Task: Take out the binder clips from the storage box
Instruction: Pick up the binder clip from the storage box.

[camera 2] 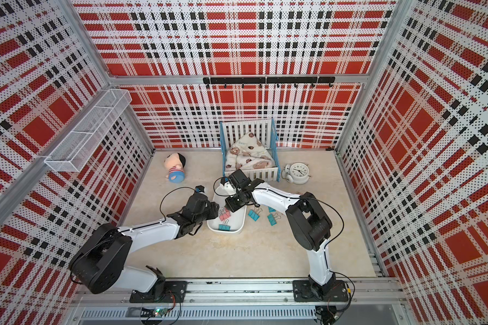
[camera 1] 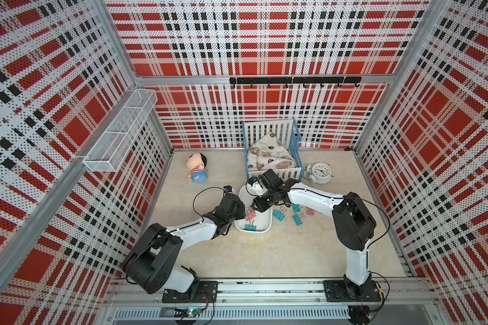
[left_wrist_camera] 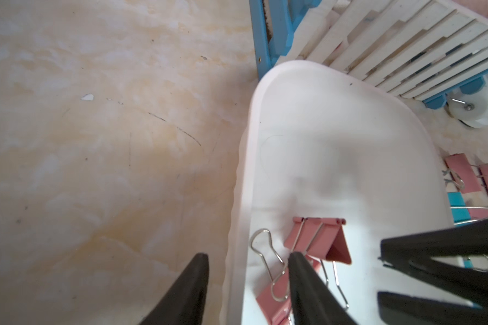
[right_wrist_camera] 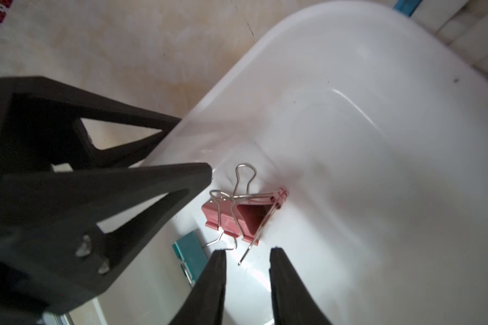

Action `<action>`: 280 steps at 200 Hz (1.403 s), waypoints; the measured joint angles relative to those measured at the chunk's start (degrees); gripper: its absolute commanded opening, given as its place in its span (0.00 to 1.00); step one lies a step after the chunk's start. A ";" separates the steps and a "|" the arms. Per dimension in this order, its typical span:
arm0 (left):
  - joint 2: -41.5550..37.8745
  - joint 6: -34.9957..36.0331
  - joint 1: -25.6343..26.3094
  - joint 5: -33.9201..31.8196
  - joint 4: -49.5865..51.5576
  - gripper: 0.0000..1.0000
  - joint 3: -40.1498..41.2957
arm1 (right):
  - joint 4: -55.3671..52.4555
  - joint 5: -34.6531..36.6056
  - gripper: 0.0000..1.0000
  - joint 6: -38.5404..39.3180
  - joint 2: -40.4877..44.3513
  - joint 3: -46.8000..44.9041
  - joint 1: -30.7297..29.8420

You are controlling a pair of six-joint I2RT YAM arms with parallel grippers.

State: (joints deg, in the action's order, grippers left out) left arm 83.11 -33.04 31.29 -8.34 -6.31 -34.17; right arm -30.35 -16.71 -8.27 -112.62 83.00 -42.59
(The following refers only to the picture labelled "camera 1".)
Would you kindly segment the teal binder clip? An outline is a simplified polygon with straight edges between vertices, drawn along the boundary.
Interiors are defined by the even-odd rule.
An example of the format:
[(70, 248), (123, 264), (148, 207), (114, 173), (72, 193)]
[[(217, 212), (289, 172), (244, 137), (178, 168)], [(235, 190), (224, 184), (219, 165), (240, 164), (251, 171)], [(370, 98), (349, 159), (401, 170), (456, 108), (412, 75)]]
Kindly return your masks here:
[(293, 208), (294, 213), (300, 213), (301, 212), (301, 208), (300, 208), (299, 204), (293, 204), (291, 207)]
[(306, 215), (303, 213), (295, 213), (293, 214), (292, 218), (297, 226), (301, 226), (303, 221), (306, 219)]
[(279, 220), (280, 222), (282, 222), (284, 219), (285, 219), (285, 214), (286, 214), (287, 210), (283, 207), (277, 207), (274, 209), (272, 215), (277, 219)]
[(254, 225), (254, 220), (250, 220), (244, 227), (245, 231), (255, 232), (257, 227)]

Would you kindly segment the white plastic storage box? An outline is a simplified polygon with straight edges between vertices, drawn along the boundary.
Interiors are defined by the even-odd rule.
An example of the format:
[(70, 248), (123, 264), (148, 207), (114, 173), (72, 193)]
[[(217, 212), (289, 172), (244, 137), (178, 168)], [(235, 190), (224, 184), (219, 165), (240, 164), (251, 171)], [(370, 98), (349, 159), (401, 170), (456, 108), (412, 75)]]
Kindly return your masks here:
[[(249, 207), (252, 207), (253, 199), (255, 198), (255, 192), (250, 189), (248, 185), (244, 185), (241, 187), (239, 191), (239, 198), (243, 202), (243, 204), (246, 206), (246, 210)], [(272, 226), (272, 209), (269, 209), (266, 212), (258, 212), (256, 211), (256, 217), (252, 220), (254, 220), (254, 225), (257, 227), (257, 230), (255, 232), (249, 232), (245, 231), (244, 227), (245, 224), (248, 222), (245, 221), (244, 219), (241, 220), (236, 220), (234, 221), (234, 225), (237, 228), (237, 230), (245, 233), (251, 233), (251, 234), (265, 234), (267, 233), (271, 226)]]

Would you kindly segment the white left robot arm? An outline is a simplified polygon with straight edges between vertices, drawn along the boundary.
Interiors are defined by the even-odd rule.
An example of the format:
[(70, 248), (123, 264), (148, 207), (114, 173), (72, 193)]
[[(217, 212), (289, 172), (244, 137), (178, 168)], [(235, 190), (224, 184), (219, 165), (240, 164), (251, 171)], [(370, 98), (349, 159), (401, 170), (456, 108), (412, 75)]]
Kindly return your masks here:
[(150, 225), (122, 263), (126, 277), (148, 294), (165, 289), (187, 302), (205, 294), (195, 271), (175, 264), (181, 251), (226, 236), (234, 221), (245, 217), (245, 205), (233, 188), (221, 190), (218, 206), (194, 222), (169, 228), (159, 223)]

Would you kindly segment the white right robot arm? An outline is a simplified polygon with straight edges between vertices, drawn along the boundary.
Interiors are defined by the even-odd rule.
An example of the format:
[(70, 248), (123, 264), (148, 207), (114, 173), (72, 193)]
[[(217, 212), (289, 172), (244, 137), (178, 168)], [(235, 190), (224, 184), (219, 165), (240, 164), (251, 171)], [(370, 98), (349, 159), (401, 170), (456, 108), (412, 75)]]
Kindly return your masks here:
[(346, 250), (346, 271), (341, 280), (323, 282), (328, 302), (381, 302), (382, 295), (368, 270), (368, 246), (376, 221), (358, 194), (337, 195), (295, 179), (282, 180), (271, 169), (251, 177), (245, 186), (254, 196), (252, 207), (264, 212), (274, 205), (302, 205), (333, 220), (336, 235)]

